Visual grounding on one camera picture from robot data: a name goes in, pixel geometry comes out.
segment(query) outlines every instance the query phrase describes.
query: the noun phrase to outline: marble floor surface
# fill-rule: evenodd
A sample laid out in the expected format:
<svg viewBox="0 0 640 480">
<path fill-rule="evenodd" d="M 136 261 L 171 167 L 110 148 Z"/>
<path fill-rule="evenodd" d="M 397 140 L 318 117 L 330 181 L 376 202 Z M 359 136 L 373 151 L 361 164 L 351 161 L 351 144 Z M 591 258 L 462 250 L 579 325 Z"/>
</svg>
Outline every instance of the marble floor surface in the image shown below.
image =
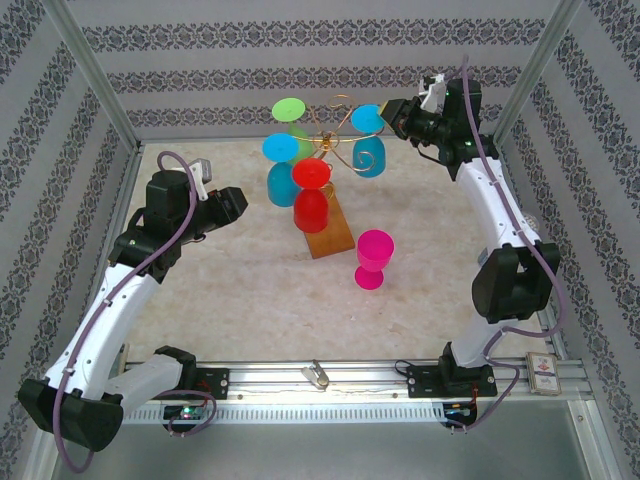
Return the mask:
<svg viewBox="0 0 640 480">
<path fill-rule="evenodd" d="M 241 187 L 249 207 L 234 224 L 183 248 L 128 337 L 129 360 L 143 361 L 165 344 L 203 361 L 440 355 L 469 322 L 471 281 L 484 246 L 472 207 L 446 169 L 397 139 L 385 139 L 387 169 L 377 178 L 361 178 L 330 160 L 354 238 L 378 228 L 395 239 L 385 283 L 369 292 L 353 280 L 355 250 L 311 259 L 292 209 L 269 202 L 266 177 L 273 164 L 261 145 L 246 140 L 145 146 L 130 215 L 144 204 L 145 185 L 162 150 L 187 161 L 210 159 L 208 187 Z M 339 149 L 350 160 L 349 146 Z M 522 327 L 539 331 L 535 317 Z M 545 344 L 510 335 L 494 355 L 528 351 L 546 351 Z"/>
</svg>

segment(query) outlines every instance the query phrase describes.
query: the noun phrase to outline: wire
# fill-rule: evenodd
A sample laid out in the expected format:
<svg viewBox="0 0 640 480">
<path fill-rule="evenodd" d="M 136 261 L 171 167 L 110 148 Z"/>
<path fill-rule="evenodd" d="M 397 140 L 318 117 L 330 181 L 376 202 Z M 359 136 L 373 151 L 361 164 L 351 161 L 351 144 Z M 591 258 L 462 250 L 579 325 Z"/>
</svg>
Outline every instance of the wire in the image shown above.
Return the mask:
<svg viewBox="0 0 640 480">
<path fill-rule="evenodd" d="M 201 392 L 200 390 L 167 390 L 166 392 L 162 392 L 160 395 L 156 395 L 156 398 L 168 397 L 173 395 L 197 395 L 199 397 L 203 397 L 205 399 L 205 402 L 207 401 L 211 402 L 211 405 L 213 406 L 213 410 L 211 411 L 211 414 L 207 417 L 207 419 L 204 422 L 202 422 L 199 425 L 196 425 L 188 432 L 176 432 L 175 430 L 173 430 L 172 428 L 173 422 L 178 417 L 171 418 L 171 420 L 169 420 L 169 425 L 167 425 L 167 430 L 169 430 L 169 435 L 171 436 L 179 435 L 181 438 L 184 438 L 184 437 L 190 437 L 191 435 L 195 435 L 199 431 L 204 430 L 211 423 L 213 418 L 216 416 L 216 413 L 218 411 L 218 404 L 216 403 L 216 399 L 210 393 Z"/>
<path fill-rule="evenodd" d="M 53 436 L 56 442 L 56 447 L 58 448 L 58 453 L 60 453 L 62 461 L 69 468 L 69 470 L 74 473 L 82 473 L 87 470 L 87 468 L 89 468 L 89 465 L 91 464 L 94 453 L 92 451 L 89 451 L 89 455 L 87 456 L 87 459 L 82 466 L 78 467 L 77 465 L 75 465 L 69 457 L 67 449 L 64 446 L 64 440 L 62 438 L 62 432 L 60 430 L 60 407 L 62 405 L 62 398 L 64 396 L 64 391 L 67 388 L 67 384 L 69 383 L 69 378 L 75 371 L 74 365 L 76 363 L 78 355 L 80 354 L 80 351 L 82 350 L 82 347 L 87 340 L 91 329 L 94 327 L 94 325 L 100 318 L 100 315 L 102 315 L 107 306 L 111 304 L 118 292 L 122 290 L 132 278 L 134 278 L 136 275 L 138 275 L 138 273 L 147 268 L 153 261 L 155 261 L 163 253 L 169 250 L 169 248 L 171 248 L 180 239 L 184 231 L 189 226 L 189 223 L 191 222 L 191 219 L 193 217 L 193 212 L 195 211 L 196 205 L 198 203 L 198 199 L 196 196 L 196 182 L 193 178 L 193 173 L 191 172 L 191 169 L 189 168 L 187 162 L 185 162 L 185 160 L 177 153 L 163 151 L 158 154 L 158 167 L 160 168 L 160 170 L 165 170 L 164 166 L 162 165 L 162 158 L 165 156 L 176 159 L 178 163 L 180 163 L 180 166 L 184 168 L 184 171 L 189 178 L 189 210 L 187 211 L 187 215 L 180 225 L 180 228 L 178 228 L 176 233 L 174 233 L 174 235 L 167 241 L 167 243 L 165 243 L 149 257 L 147 257 L 142 263 L 140 263 L 140 265 L 131 270 L 122 280 L 120 280 L 120 282 L 107 294 L 104 301 L 102 301 L 98 308 L 96 308 L 96 310 L 93 312 L 93 315 L 91 315 L 91 318 L 87 322 L 86 326 L 82 329 L 82 333 L 80 333 L 78 341 L 76 342 L 73 350 L 71 351 L 71 354 L 69 355 L 67 366 L 63 371 L 62 379 L 60 380 L 60 385 L 58 386 L 58 391 L 56 392 L 56 397 L 53 402 Z"/>
<path fill-rule="evenodd" d="M 496 408 L 498 408 L 498 406 L 502 403 L 502 401 L 507 397 L 507 395 L 511 393 L 511 390 L 513 390 L 513 387 L 516 386 L 516 384 L 518 383 L 518 380 L 520 380 L 520 369 L 516 365 L 497 362 L 491 359 L 490 357 L 491 350 L 494 347 L 494 345 L 498 342 L 498 340 L 507 332 L 517 333 L 519 335 L 524 335 L 526 337 L 533 337 L 533 338 L 550 337 L 560 331 L 560 329 L 565 323 L 566 316 L 567 316 L 566 297 L 564 295 L 564 291 L 560 286 L 560 282 L 558 281 L 558 278 L 553 273 L 553 270 L 551 269 L 549 264 L 544 260 L 544 258 L 542 258 L 542 255 L 540 255 L 540 252 L 538 252 L 538 250 L 533 246 L 533 244 L 529 241 L 527 236 L 522 231 L 519 225 L 518 219 L 516 218 L 516 214 L 511 208 L 511 205 L 509 204 L 509 200 L 506 194 L 504 193 L 502 186 L 498 182 L 498 179 L 496 178 L 495 173 L 491 169 L 491 166 L 489 165 L 489 161 L 487 160 L 487 156 L 484 153 L 484 148 L 482 147 L 482 141 L 480 140 L 480 134 L 478 133 L 478 127 L 473 117 L 473 109 L 471 107 L 471 95 L 469 93 L 469 72 L 467 71 L 468 62 L 469 62 L 469 56 L 465 54 L 462 61 L 462 66 L 460 68 L 462 72 L 462 87 L 464 89 L 464 104 L 467 110 L 467 118 L 471 126 L 471 133 L 473 134 L 473 140 L 475 141 L 476 148 L 478 149 L 478 153 L 480 155 L 480 159 L 482 160 L 482 165 L 484 166 L 484 169 L 487 171 L 487 176 L 491 180 L 491 184 L 495 187 L 496 191 L 498 192 L 498 196 L 500 197 L 500 200 L 505 210 L 507 211 L 507 215 L 511 220 L 511 225 L 513 226 L 513 229 L 516 231 L 516 234 L 518 235 L 520 240 L 522 240 L 522 242 L 527 246 L 531 254 L 538 261 L 538 263 L 546 273 L 547 277 L 549 277 L 549 280 L 551 281 L 553 288 L 556 290 L 556 293 L 558 294 L 559 312 L 558 312 L 558 320 L 556 325 L 553 328 L 547 330 L 546 332 L 540 332 L 540 333 L 529 332 L 527 330 L 521 330 L 515 327 L 503 327 L 502 329 L 498 330 L 493 337 L 491 337 L 489 342 L 487 342 L 484 349 L 482 350 L 482 354 L 484 355 L 484 358 L 487 360 L 487 363 L 489 363 L 489 365 L 492 365 L 494 367 L 511 368 L 514 370 L 515 375 L 513 377 L 513 380 L 509 384 L 509 386 L 504 390 L 504 392 L 502 392 L 502 395 L 498 397 L 498 400 L 496 400 L 491 406 L 489 406 L 489 408 L 487 408 L 487 410 L 484 411 L 482 416 L 478 420 L 476 420 L 472 425 L 464 429 L 460 427 L 458 428 L 452 427 L 453 429 L 452 431 L 456 431 L 456 432 L 464 431 L 465 433 L 468 430 L 472 430 L 480 426 L 487 418 L 489 418 L 491 414 L 496 410 Z"/>
</svg>

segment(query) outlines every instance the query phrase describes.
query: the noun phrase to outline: purple cable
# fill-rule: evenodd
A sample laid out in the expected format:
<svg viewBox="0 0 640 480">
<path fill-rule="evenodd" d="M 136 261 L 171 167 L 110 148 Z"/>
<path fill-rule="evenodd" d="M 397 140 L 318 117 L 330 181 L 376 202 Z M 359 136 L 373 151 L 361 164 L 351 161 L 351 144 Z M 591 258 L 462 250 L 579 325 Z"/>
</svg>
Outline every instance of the purple cable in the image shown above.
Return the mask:
<svg viewBox="0 0 640 480">
<path fill-rule="evenodd" d="M 170 395 L 198 395 L 200 397 L 206 398 L 207 400 L 211 401 L 211 404 L 213 405 L 213 411 L 211 412 L 211 415 L 209 415 L 204 422 L 193 427 L 188 432 L 182 432 L 179 434 L 177 432 L 174 432 L 172 427 L 173 427 L 173 421 L 175 420 L 175 418 L 172 418 L 171 420 L 169 420 L 168 430 L 169 430 L 169 434 L 172 436 L 180 435 L 181 437 L 190 437 L 191 435 L 195 435 L 199 431 L 204 430 L 207 427 L 207 425 L 211 423 L 211 421 L 213 420 L 213 417 L 216 416 L 216 412 L 218 411 L 218 404 L 216 403 L 216 399 L 210 393 L 200 392 L 198 390 L 167 390 L 166 392 L 162 392 L 160 395 L 156 395 L 156 398 L 168 397 Z"/>
<path fill-rule="evenodd" d="M 198 203 L 198 198 L 196 196 L 196 182 L 195 182 L 195 179 L 193 178 L 193 173 L 191 172 L 191 169 L 189 168 L 189 165 L 187 164 L 187 162 L 185 162 L 185 160 L 180 155 L 178 155 L 177 153 L 169 152 L 169 151 L 160 152 L 160 154 L 158 155 L 158 167 L 160 168 L 160 170 L 164 170 L 165 169 L 163 167 L 163 165 L 162 165 L 162 157 L 164 157 L 164 156 L 169 156 L 169 157 L 173 157 L 174 159 L 176 159 L 178 161 L 178 163 L 180 163 L 180 166 L 182 166 L 182 168 L 184 168 L 184 171 L 187 174 L 187 177 L 189 178 L 189 210 L 187 212 L 187 216 L 184 218 L 184 221 L 182 222 L 182 225 L 180 225 L 180 228 L 178 228 L 178 230 L 173 235 L 173 237 L 171 237 L 167 241 L 167 243 L 165 243 L 162 247 L 160 247 L 158 250 L 156 250 L 152 255 L 147 257 L 140 265 L 138 265 L 136 268 L 131 270 L 108 293 L 108 295 L 105 297 L 104 301 L 102 303 L 100 303 L 98 308 L 96 308 L 96 310 L 93 312 L 93 315 L 91 315 L 91 318 L 89 319 L 89 321 L 87 322 L 87 325 L 82 330 L 82 333 L 80 334 L 80 337 L 78 337 L 78 341 L 76 342 L 76 345 L 73 347 L 73 350 L 72 350 L 71 354 L 69 355 L 69 360 L 67 362 L 67 366 L 65 368 L 65 371 L 62 374 L 62 379 L 60 380 L 60 385 L 58 386 L 58 391 L 56 392 L 56 398 L 55 398 L 55 400 L 53 402 L 53 436 L 55 438 L 56 447 L 58 447 L 58 452 L 60 453 L 60 456 L 62 457 L 63 462 L 67 465 L 69 470 L 71 470 L 73 473 L 82 473 L 87 468 L 89 468 L 89 465 L 91 464 L 91 460 L 93 458 L 93 453 L 94 453 L 94 452 L 90 451 L 89 455 L 87 457 L 87 460 L 85 461 L 84 465 L 82 465 L 81 467 L 76 466 L 71 461 L 71 458 L 69 458 L 69 454 L 67 452 L 67 449 L 64 446 L 64 440 L 62 438 L 62 433 L 60 431 L 60 407 L 62 405 L 62 396 L 64 394 L 65 389 L 67 388 L 67 384 L 69 383 L 69 377 L 71 377 L 71 374 L 74 371 L 73 370 L 73 366 L 76 363 L 76 359 L 78 358 L 78 355 L 80 354 L 80 351 L 82 350 L 82 346 L 84 345 L 84 342 L 87 340 L 87 337 L 89 336 L 89 333 L 91 332 L 91 329 L 93 328 L 95 323 L 100 318 L 100 315 L 105 310 L 105 308 L 107 308 L 107 304 L 111 303 L 111 301 L 115 298 L 115 296 L 118 294 L 118 292 L 120 290 L 122 290 L 122 288 L 127 283 L 129 283 L 129 281 L 132 278 L 134 278 L 138 273 L 140 273 L 142 270 L 147 268 L 147 266 L 151 262 L 153 262 L 160 255 L 165 253 L 169 248 L 171 248 L 173 246 L 174 243 L 176 243 L 180 239 L 180 237 L 182 236 L 184 231 L 189 226 L 189 223 L 191 222 L 191 218 L 193 217 L 193 212 L 195 211 L 196 205 Z"/>
<path fill-rule="evenodd" d="M 516 383 L 518 383 L 518 380 L 520 379 L 520 369 L 516 365 L 496 362 L 495 360 L 492 360 L 490 358 L 491 349 L 496 344 L 496 342 L 505 334 L 505 332 L 513 332 L 519 335 L 524 335 L 526 337 L 533 337 L 533 338 L 550 337 L 551 335 L 554 335 L 555 333 L 560 331 L 566 319 L 566 298 L 564 295 L 564 291 L 560 287 L 558 278 L 553 273 L 553 270 L 551 269 L 549 264 L 544 260 L 544 258 L 542 258 L 542 255 L 540 255 L 540 252 L 536 250 L 536 248 L 529 241 L 529 239 L 524 234 L 524 232 L 520 229 L 520 225 L 519 225 L 518 219 L 516 218 L 516 214 L 511 208 L 511 205 L 509 204 L 509 200 L 507 199 L 507 196 L 504 193 L 504 190 L 502 190 L 502 186 L 498 183 L 498 179 L 493 173 L 493 170 L 491 170 L 489 161 L 487 160 L 487 157 L 484 154 L 484 149 L 482 148 L 482 142 L 480 141 L 480 134 L 478 133 L 478 127 L 473 118 L 473 109 L 471 108 L 471 96 L 469 94 L 469 73 L 467 72 L 468 62 L 469 62 L 469 56 L 465 54 L 464 59 L 462 61 L 462 66 L 460 68 L 460 70 L 462 71 L 462 87 L 464 89 L 464 104 L 467 110 L 467 118 L 469 119 L 469 124 L 471 126 L 471 133 L 473 134 L 473 139 L 475 141 L 476 148 L 478 149 L 478 153 L 480 154 L 482 165 L 487 171 L 487 175 L 491 180 L 492 185 L 496 188 L 498 192 L 498 196 L 500 197 L 500 200 L 502 201 L 502 204 L 504 205 L 504 208 L 507 211 L 507 215 L 511 220 L 511 224 L 513 228 L 516 230 L 518 237 L 522 240 L 522 242 L 527 246 L 531 254 L 538 261 L 538 263 L 544 270 L 544 273 L 546 273 L 547 276 L 549 277 L 549 280 L 551 281 L 553 288 L 555 288 L 558 294 L 559 312 L 558 312 L 558 320 L 556 325 L 552 329 L 547 330 L 546 332 L 537 333 L 537 332 L 529 332 L 527 330 L 521 330 L 515 327 L 504 327 L 500 329 L 498 332 L 496 332 L 496 334 L 493 337 L 491 337 L 491 339 L 487 342 L 484 349 L 482 350 L 482 354 L 486 358 L 487 362 L 494 367 L 512 368 L 515 371 L 515 376 L 513 377 L 513 380 L 511 381 L 509 386 L 505 389 L 505 391 L 502 392 L 502 395 L 498 397 L 498 400 L 496 400 L 489 408 L 487 408 L 487 410 L 484 411 L 484 413 L 478 420 L 476 420 L 472 425 L 469 425 L 465 429 L 463 428 L 454 429 L 456 432 L 463 432 L 463 431 L 466 432 L 467 430 L 472 430 L 477 426 L 479 426 L 480 424 L 482 424 L 487 418 L 489 418 L 489 416 L 491 416 L 491 414 L 496 410 L 496 408 L 498 408 L 498 406 L 507 397 L 507 395 L 511 393 L 511 390 L 513 390 L 513 387 L 516 386 Z"/>
</svg>

